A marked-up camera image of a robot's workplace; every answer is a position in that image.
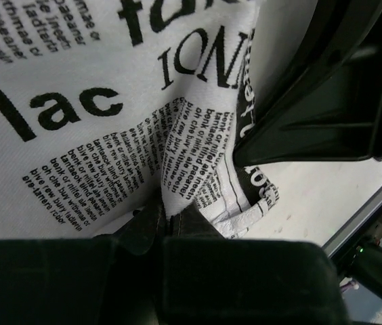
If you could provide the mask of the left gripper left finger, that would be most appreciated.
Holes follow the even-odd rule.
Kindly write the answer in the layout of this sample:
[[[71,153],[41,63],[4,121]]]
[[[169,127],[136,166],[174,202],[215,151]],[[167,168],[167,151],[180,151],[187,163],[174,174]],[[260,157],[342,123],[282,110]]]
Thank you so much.
[[[0,240],[0,324],[158,324],[150,253],[164,230],[151,202],[113,234]]]

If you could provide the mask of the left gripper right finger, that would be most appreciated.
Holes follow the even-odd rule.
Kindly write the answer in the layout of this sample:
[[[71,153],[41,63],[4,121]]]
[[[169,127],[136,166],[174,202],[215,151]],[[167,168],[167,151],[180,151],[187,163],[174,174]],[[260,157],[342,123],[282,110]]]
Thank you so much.
[[[163,216],[166,324],[349,324],[337,272],[311,242],[228,240],[201,215]]]

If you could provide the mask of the newspaper print trousers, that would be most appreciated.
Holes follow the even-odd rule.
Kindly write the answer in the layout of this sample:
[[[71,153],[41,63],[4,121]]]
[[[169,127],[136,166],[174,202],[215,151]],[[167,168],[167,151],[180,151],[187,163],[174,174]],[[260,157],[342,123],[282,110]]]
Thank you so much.
[[[157,189],[244,236],[278,201],[233,163],[260,1],[0,1],[0,238],[92,237]]]

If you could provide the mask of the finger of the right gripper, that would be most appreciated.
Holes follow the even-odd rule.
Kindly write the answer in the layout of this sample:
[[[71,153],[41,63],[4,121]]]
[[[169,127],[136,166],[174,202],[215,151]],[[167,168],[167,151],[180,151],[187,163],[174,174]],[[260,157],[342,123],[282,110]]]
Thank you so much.
[[[350,58],[382,12],[382,1],[319,1],[299,49],[267,97],[256,104],[266,118],[295,104]]]
[[[293,60],[234,150],[241,167],[279,162],[361,161],[376,156],[374,57]]]

